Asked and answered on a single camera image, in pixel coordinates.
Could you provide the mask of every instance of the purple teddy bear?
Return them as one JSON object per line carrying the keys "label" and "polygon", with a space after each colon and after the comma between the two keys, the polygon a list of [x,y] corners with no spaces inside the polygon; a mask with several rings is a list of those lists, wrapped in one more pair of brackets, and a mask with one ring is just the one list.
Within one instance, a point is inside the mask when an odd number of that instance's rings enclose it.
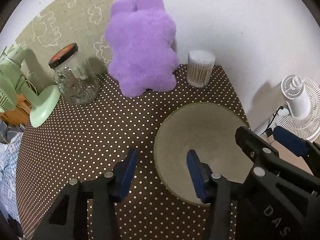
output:
{"label": "purple teddy bear", "polygon": [[112,50],[109,74],[126,97],[147,89],[165,92],[176,86],[173,72],[179,61],[171,44],[176,25],[162,0],[117,0],[105,38]]}

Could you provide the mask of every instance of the blue checkered fabric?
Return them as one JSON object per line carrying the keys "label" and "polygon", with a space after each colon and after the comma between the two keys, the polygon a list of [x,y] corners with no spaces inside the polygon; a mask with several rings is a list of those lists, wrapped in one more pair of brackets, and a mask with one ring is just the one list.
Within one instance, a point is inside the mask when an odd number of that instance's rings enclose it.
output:
{"label": "blue checkered fabric", "polygon": [[22,134],[18,133],[11,142],[6,145],[5,150],[0,153],[0,201],[7,212],[20,223],[17,198],[16,198],[16,170],[17,160],[22,140]]}

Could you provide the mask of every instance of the polka dot tablecloth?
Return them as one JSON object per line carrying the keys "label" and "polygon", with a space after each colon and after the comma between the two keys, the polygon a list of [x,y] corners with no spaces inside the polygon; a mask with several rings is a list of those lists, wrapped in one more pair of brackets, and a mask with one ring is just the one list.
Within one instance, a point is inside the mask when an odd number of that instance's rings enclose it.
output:
{"label": "polka dot tablecloth", "polygon": [[[153,161],[157,129],[177,108],[194,102],[223,105],[247,122],[226,74],[215,66],[208,86],[197,89],[186,80],[187,67],[175,72],[175,90],[146,91],[137,98],[121,94],[117,81],[99,76],[99,97],[85,106],[60,98],[49,119],[33,128],[28,122],[17,164],[19,216],[26,238],[71,178],[92,180],[123,160],[129,148],[138,149],[138,165],[128,197],[116,204],[123,240],[201,239],[208,207],[194,206],[172,195],[162,184]],[[92,233],[88,201],[88,234]]]}

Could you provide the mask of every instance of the mint green fan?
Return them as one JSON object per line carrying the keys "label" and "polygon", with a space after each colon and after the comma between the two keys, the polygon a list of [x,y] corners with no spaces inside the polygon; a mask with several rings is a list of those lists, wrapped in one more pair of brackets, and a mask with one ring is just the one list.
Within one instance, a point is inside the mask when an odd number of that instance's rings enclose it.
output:
{"label": "mint green fan", "polygon": [[14,46],[0,63],[0,112],[14,110],[17,104],[17,95],[24,94],[32,104],[30,122],[33,127],[39,127],[50,116],[56,107],[60,92],[57,85],[51,85],[37,95],[28,86],[20,68],[24,59],[24,50],[21,46]]}

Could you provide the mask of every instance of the fan base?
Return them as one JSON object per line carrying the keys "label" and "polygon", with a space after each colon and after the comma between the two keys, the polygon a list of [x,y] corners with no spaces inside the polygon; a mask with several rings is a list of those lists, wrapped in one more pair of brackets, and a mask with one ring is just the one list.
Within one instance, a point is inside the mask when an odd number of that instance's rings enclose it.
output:
{"label": "fan base", "polygon": [[60,95],[57,85],[51,85],[40,93],[38,97],[42,104],[39,107],[32,107],[30,112],[30,122],[33,127],[39,127],[48,119],[55,109]]}

